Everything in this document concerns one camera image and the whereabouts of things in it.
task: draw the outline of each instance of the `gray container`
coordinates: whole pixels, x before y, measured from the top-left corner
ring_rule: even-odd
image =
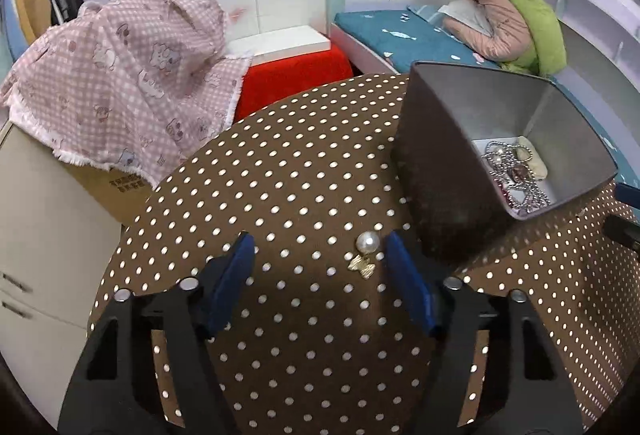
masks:
[[[555,196],[526,216],[508,206],[472,143],[517,136],[536,147]],[[473,66],[414,63],[394,144],[423,248],[455,268],[492,260],[497,253],[490,250],[505,235],[513,249],[537,240],[575,216],[618,171],[552,82]]]

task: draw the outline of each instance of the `green jacket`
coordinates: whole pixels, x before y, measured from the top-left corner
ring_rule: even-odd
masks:
[[[502,67],[515,72],[551,76],[566,67],[566,50],[556,14],[544,0],[510,0],[523,16],[533,44],[515,61]]]

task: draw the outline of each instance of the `drawer handle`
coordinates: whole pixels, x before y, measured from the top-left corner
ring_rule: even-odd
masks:
[[[13,285],[14,287],[17,287],[22,292],[31,292],[31,289],[29,287],[27,287],[25,284],[19,282],[18,280],[16,280],[13,276],[9,276],[5,272],[3,272],[1,274],[2,274],[2,279],[4,281],[9,282],[11,285]]]
[[[7,303],[6,301],[2,302],[2,307],[7,309],[8,311],[13,312],[14,314],[17,314],[18,316],[20,316],[20,318],[26,319],[26,320],[30,320],[31,319],[31,314],[29,314],[28,312],[22,311],[20,309],[18,309],[17,307],[14,307],[13,305]]]

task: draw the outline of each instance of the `pink checkered cloth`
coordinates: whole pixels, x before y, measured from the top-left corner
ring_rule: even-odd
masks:
[[[156,186],[228,128],[249,58],[228,58],[216,0],[87,2],[0,87],[10,120],[64,162]]]

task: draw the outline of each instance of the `brown polka dot fabric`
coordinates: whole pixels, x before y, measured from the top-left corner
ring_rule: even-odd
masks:
[[[363,231],[412,221],[390,151],[405,76],[361,76],[312,89],[237,123],[152,194],[111,259],[90,329],[118,288],[153,293],[196,275],[238,233],[255,238],[254,274],[208,345],[243,433],[396,433],[422,393],[433,342],[388,285],[383,253],[364,280],[348,271]],[[604,190],[580,216],[506,238],[460,276],[478,291],[528,292],[574,383],[585,425],[620,391],[640,349],[633,253],[601,234],[630,209]],[[154,360],[167,418],[182,424],[162,333]],[[480,333],[460,424],[482,387]]]

